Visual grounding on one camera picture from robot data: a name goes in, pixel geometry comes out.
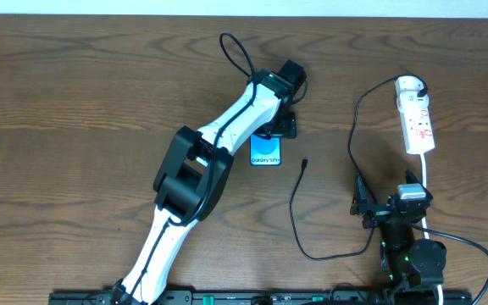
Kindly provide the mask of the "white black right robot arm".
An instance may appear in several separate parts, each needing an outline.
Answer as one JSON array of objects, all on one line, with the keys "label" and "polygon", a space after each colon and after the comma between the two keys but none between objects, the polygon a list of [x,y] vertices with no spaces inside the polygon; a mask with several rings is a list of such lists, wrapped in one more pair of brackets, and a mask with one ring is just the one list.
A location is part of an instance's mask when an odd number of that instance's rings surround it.
[{"label": "white black right robot arm", "polygon": [[444,281],[446,247],[431,239],[416,239],[413,226],[426,216],[433,196],[411,170],[406,182],[397,187],[387,203],[369,199],[363,177],[355,176],[351,215],[363,218],[365,229],[378,228],[383,242],[382,253],[391,287],[382,291],[389,304],[403,293],[425,291],[437,297],[437,286]]}]

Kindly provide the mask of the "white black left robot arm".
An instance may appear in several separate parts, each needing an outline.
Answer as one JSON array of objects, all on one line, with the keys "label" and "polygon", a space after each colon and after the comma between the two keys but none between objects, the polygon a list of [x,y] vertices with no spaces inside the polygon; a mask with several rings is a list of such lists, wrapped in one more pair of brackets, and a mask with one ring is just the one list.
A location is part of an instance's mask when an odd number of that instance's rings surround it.
[{"label": "white black left robot arm", "polygon": [[234,155],[252,135],[293,138],[288,108],[307,81],[300,64],[252,73],[242,96],[198,130],[180,128],[154,178],[152,227],[130,273],[111,290],[113,304],[152,304],[164,292],[171,266],[189,231],[206,219],[224,191]]}]

